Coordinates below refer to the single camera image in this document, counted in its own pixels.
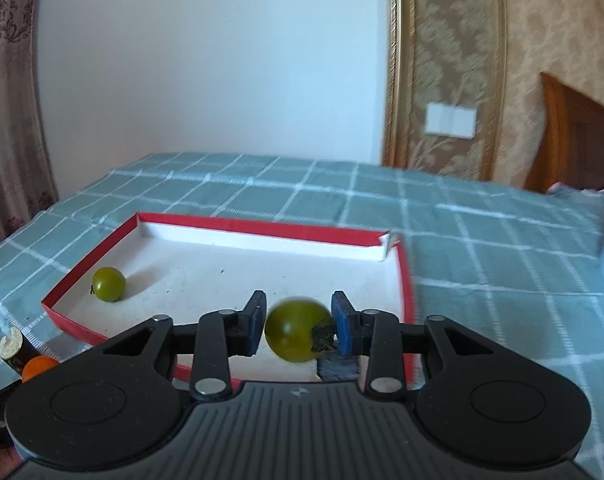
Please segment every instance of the pink floral curtain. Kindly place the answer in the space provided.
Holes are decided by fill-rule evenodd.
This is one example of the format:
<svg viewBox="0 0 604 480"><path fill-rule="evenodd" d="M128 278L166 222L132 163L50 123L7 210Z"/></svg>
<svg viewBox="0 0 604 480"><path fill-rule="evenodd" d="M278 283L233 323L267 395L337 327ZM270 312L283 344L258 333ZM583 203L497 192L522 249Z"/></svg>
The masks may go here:
<svg viewBox="0 0 604 480"><path fill-rule="evenodd" d="M57 199L37 112L34 0L0 0L0 241Z"/></svg>

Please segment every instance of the green tomato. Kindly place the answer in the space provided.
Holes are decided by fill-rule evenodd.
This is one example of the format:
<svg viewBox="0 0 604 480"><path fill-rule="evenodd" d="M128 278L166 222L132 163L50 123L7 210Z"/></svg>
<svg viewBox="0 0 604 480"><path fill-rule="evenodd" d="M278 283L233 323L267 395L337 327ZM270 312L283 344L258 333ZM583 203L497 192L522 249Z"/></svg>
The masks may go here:
<svg viewBox="0 0 604 480"><path fill-rule="evenodd" d="M313 351L314 344L316 349L324 344L331 346L333 319L322 304L306 298L292 298L271 310L264 334L279 357L292 363L303 363L322 354L322 351Z"/></svg>
<svg viewBox="0 0 604 480"><path fill-rule="evenodd" d="M102 267L93 274L93 284L90 293L95 294L101 301L117 301L124 294L126 278L113 267Z"/></svg>

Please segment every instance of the orange ball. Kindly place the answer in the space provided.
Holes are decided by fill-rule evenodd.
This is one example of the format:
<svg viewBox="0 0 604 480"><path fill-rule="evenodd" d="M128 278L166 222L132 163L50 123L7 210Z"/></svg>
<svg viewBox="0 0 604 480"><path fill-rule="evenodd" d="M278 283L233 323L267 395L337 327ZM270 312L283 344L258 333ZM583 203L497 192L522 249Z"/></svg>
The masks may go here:
<svg viewBox="0 0 604 480"><path fill-rule="evenodd" d="M59 362L49 357L47 355L39 355L37 357L33 357L29 362L24 366L24 370L22 371L22 382L25 383L27 380L32 379L33 377L50 370L54 366L57 366Z"/></svg>

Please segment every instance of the teal checkered cloth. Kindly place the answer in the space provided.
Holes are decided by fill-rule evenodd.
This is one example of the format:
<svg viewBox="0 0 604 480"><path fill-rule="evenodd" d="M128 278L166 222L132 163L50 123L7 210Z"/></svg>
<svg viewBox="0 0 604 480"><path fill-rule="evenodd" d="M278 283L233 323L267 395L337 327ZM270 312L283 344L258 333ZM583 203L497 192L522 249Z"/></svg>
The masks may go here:
<svg viewBox="0 0 604 480"><path fill-rule="evenodd" d="M604 278L596 208L496 184L283 157L162 153L111 171L0 244L0 337L43 352L85 346L40 300L136 211L404 235L418 319L444 314L578 384L593 408L578 461L604 479ZM0 360L0 388L16 375Z"/></svg>

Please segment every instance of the black device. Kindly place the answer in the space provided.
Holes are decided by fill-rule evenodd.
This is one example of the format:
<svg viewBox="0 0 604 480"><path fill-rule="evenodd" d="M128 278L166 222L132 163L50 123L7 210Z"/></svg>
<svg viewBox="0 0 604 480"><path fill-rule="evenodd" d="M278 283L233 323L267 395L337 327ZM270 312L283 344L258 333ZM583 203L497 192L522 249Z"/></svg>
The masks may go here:
<svg viewBox="0 0 604 480"><path fill-rule="evenodd" d="M256 291L242 311L197 324L155 316L3 390L0 431L28 458L10 478L590 478L573 462L591 422L582 391L443 316L401 324L335 292L339 352L370 356L363 391L251 381L233 391L228 357L255 354L266 310ZM190 389L175 389L176 355L191 353ZM403 354L421 354L419 390L406 387Z"/></svg>

